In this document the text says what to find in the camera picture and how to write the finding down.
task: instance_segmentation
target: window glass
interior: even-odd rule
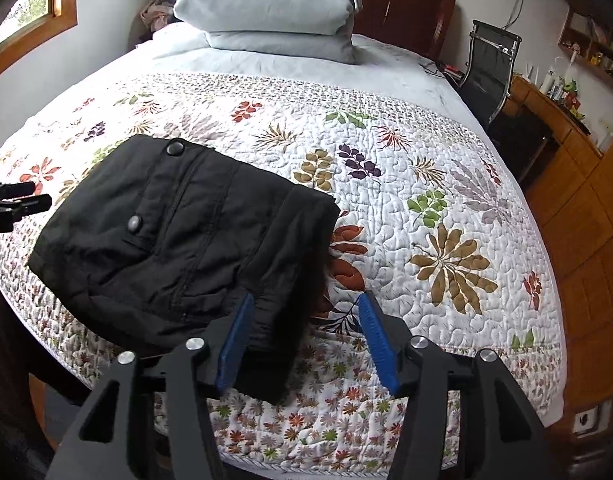
[[[0,43],[45,14],[48,14],[48,0],[18,0],[0,25]]]

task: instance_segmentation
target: wooden headboard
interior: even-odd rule
[[[438,60],[455,0],[363,0],[353,32]]]

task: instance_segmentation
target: wooden window frame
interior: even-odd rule
[[[48,13],[0,43],[0,74],[45,41],[77,25],[77,0],[48,0]]]

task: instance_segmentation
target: metal bolt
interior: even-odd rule
[[[498,354],[496,354],[490,348],[485,348],[484,350],[480,352],[480,359],[482,359],[482,361],[486,361],[487,363],[492,363],[497,358],[498,358]]]
[[[129,363],[133,362],[133,359],[136,358],[136,355],[133,352],[122,352],[119,356],[118,356],[118,362],[121,365],[128,365]]]
[[[414,335],[411,337],[410,345],[417,349],[427,348],[427,346],[429,346],[429,340],[422,335]]]
[[[202,337],[192,337],[191,339],[187,339],[184,346],[189,350],[199,350],[204,346],[204,339]]]

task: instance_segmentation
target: dark pants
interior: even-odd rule
[[[24,328],[0,293],[0,480],[42,479],[53,459],[33,411],[29,374],[80,406],[89,393]]]

